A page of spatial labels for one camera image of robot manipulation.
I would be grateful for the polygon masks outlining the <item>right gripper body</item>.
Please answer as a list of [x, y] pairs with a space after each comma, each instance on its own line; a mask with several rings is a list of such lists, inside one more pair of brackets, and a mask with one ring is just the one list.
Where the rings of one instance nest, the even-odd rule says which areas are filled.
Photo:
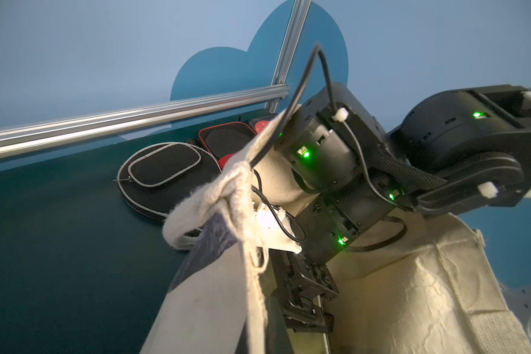
[[273, 250], [269, 253], [277, 283], [277, 298], [285, 325], [302, 333], [332, 333], [334, 316], [322, 309], [322, 301], [339, 296], [327, 266], [305, 255]]

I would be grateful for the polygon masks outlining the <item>cream canvas tote bag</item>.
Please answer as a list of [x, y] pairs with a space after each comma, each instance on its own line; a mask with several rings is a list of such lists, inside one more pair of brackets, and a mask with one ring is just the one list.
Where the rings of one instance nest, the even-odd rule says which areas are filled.
[[[249, 162], [268, 127], [223, 172], [183, 200], [162, 234], [186, 249], [143, 353], [289, 353], [281, 313], [258, 277], [263, 232], [255, 219]], [[454, 215], [407, 220], [405, 239], [368, 255], [340, 255], [342, 293], [335, 353], [530, 353], [485, 254], [482, 234]]]

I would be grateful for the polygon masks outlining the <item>black red paddle case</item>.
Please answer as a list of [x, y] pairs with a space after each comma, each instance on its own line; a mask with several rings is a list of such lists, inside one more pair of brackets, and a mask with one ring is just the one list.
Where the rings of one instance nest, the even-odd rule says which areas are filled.
[[229, 122], [199, 131], [199, 140], [221, 168], [255, 136], [255, 131], [243, 122]]

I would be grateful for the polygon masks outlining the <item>black white-piped paddle case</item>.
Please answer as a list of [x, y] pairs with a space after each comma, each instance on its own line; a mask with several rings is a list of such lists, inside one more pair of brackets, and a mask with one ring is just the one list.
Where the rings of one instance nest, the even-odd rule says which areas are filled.
[[130, 207], [163, 222], [180, 202], [220, 173], [220, 165], [206, 150], [185, 142], [163, 142], [129, 157], [115, 181]]

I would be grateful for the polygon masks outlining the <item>clear-packaged red paddle set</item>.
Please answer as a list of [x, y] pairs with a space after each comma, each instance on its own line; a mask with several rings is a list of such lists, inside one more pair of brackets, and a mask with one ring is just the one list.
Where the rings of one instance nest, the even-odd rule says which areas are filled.
[[249, 121], [249, 126], [254, 130], [256, 134], [261, 133], [267, 125], [276, 117], [275, 114], [269, 114], [262, 117], [258, 117]]

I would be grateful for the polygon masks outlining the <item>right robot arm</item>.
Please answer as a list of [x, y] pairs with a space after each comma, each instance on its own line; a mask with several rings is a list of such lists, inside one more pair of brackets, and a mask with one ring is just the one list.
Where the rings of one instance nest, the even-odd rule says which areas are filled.
[[531, 88], [486, 86], [435, 94], [386, 132], [342, 84], [302, 105], [277, 140], [297, 184], [314, 200], [291, 227], [297, 255], [275, 255], [275, 296], [286, 327], [330, 333], [333, 315], [315, 299], [335, 299], [327, 262], [341, 252], [373, 252], [355, 241], [396, 208], [425, 216], [483, 206], [515, 206], [531, 190]]

